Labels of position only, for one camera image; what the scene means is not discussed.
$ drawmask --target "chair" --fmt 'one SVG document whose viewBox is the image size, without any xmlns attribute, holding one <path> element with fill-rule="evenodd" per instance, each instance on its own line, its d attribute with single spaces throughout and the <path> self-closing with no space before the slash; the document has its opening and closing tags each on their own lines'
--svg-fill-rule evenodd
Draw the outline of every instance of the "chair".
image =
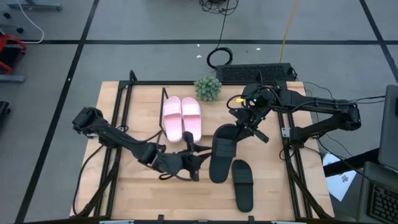
<svg viewBox="0 0 398 224">
<path fill-rule="evenodd" d="M 13 40 L 21 47 L 8 47 L 8 40 Z M 8 34 L 0 35 L 0 82 L 23 83 L 25 76 L 15 75 L 14 66 L 21 54 L 25 54 L 26 45 Z"/>
</svg>

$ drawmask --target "concrete floor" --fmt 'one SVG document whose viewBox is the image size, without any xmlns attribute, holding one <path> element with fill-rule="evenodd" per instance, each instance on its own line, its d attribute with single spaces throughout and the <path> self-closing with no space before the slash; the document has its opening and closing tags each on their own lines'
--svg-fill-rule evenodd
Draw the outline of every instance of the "concrete floor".
<svg viewBox="0 0 398 224">
<path fill-rule="evenodd" d="M 63 11 L 28 11 L 45 31 L 45 40 L 80 40 L 94 0 L 64 0 Z M 384 40 L 398 40 L 395 0 L 366 0 Z M 281 40 L 294 1 L 241 1 L 227 17 L 224 39 Z M 38 39 L 40 32 L 19 11 L 4 4 L 25 29 L 24 34 L 3 31 L 21 39 Z M 99 0 L 88 40 L 218 40 L 223 16 L 202 12 L 197 0 Z M 289 40 L 377 40 L 359 1 L 301 0 Z M 24 84 L 0 83 L 0 100 L 10 102 L 12 113 L 0 134 L 0 223 L 16 218 L 35 163 L 49 130 L 65 79 L 78 49 L 77 41 L 29 45 L 17 73 Z M 215 74 L 206 56 L 215 44 L 85 44 L 67 99 L 50 145 L 26 220 L 66 218 L 72 204 L 86 139 L 72 130 L 72 119 L 84 106 L 94 106 L 103 81 L 125 80 L 133 69 L 139 80 L 195 80 Z M 276 63 L 278 44 L 223 44 L 234 53 L 233 64 Z M 398 60 L 398 46 L 387 46 Z M 213 64 L 226 56 L 215 55 Z M 329 88 L 334 97 L 354 99 L 383 95 L 388 84 L 397 84 L 380 45 L 287 45 L 284 62 L 296 69 L 300 81 Z M 328 93 L 311 84 L 314 95 Z M 355 132 L 330 134 L 352 154 L 378 146 L 382 103 L 361 105 L 363 127 Z M 347 153 L 325 138 L 324 144 L 342 156 Z M 355 216 L 360 181 L 356 179 L 343 203 L 333 199 L 337 211 Z"/>
</svg>

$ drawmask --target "keyboard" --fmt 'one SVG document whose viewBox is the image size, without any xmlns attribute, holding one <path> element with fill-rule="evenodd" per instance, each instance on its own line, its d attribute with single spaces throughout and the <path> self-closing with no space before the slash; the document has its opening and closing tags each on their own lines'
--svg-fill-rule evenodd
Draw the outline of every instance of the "keyboard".
<svg viewBox="0 0 398 224">
<path fill-rule="evenodd" d="M 387 224 L 398 224 L 398 191 L 370 183 L 368 215 Z"/>
</svg>

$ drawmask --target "pink slide sandal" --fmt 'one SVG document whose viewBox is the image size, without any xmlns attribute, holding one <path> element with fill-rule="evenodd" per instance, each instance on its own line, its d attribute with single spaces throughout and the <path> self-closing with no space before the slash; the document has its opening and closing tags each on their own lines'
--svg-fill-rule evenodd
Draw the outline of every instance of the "pink slide sandal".
<svg viewBox="0 0 398 224">
<path fill-rule="evenodd" d="M 163 105 L 163 122 L 170 142 L 178 142 L 182 138 L 181 118 L 180 98 L 172 96 Z"/>
<path fill-rule="evenodd" d="M 201 138 L 201 113 L 199 103 L 192 97 L 182 100 L 182 119 L 185 131 L 193 135 L 193 142 L 198 142 Z"/>
</svg>

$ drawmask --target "succulent plant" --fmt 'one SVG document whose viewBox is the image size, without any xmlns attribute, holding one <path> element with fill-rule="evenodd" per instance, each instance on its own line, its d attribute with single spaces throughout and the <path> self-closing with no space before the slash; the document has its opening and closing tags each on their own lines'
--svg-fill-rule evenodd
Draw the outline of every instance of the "succulent plant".
<svg viewBox="0 0 398 224">
<path fill-rule="evenodd" d="M 193 83 L 197 97 L 203 101 L 215 101 L 221 92 L 221 82 L 209 75 L 197 80 Z"/>
</svg>

